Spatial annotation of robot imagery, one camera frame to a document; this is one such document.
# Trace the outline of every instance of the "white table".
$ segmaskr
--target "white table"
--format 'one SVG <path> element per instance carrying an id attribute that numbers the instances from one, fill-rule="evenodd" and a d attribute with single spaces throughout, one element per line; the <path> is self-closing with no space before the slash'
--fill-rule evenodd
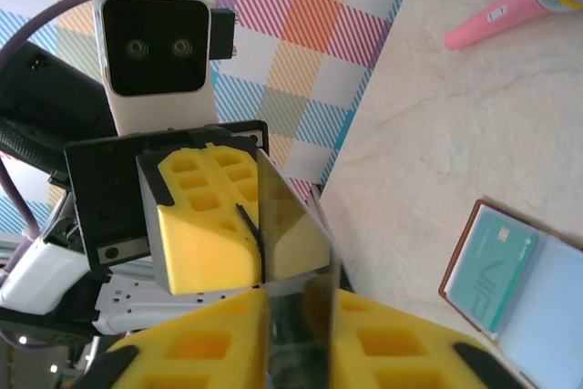
<path id="1" fill-rule="evenodd" d="M 583 236 L 583 15 L 460 52 L 494 0 L 404 0 L 322 197 L 359 293 L 466 333 L 437 294 L 478 198 Z"/>

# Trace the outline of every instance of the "checkered wall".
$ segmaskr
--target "checkered wall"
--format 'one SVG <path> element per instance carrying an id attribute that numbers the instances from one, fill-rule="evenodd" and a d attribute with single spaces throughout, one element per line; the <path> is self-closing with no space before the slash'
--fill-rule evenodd
<path id="1" fill-rule="evenodd" d="M 0 45 L 56 0 L 0 0 Z M 271 154 L 305 192 L 324 183 L 401 0 L 217 0 L 240 12 L 238 55 L 213 62 L 220 119 L 260 118 Z M 33 40 L 99 78 L 91 5 Z"/>

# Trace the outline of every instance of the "teal card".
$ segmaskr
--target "teal card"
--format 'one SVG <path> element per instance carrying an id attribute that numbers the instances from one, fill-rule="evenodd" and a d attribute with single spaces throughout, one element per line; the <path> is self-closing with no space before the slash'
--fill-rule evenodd
<path id="1" fill-rule="evenodd" d="M 486 211 L 478 216 L 448 299 L 481 328 L 495 333 L 537 242 L 534 229 Z"/>

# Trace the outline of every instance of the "camera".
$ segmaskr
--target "camera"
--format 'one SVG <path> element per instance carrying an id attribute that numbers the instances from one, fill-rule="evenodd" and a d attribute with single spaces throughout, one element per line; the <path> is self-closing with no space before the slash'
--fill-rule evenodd
<path id="1" fill-rule="evenodd" d="M 217 123 L 212 0 L 93 0 L 107 100 L 119 135 Z"/>

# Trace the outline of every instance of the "microphone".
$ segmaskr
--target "microphone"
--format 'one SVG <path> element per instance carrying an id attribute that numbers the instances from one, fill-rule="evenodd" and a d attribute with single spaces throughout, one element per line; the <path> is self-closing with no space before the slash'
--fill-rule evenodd
<path id="1" fill-rule="evenodd" d="M 461 49 L 527 20 L 583 9 L 583 0 L 497 0 L 445 36 L 445 47 Z"/>

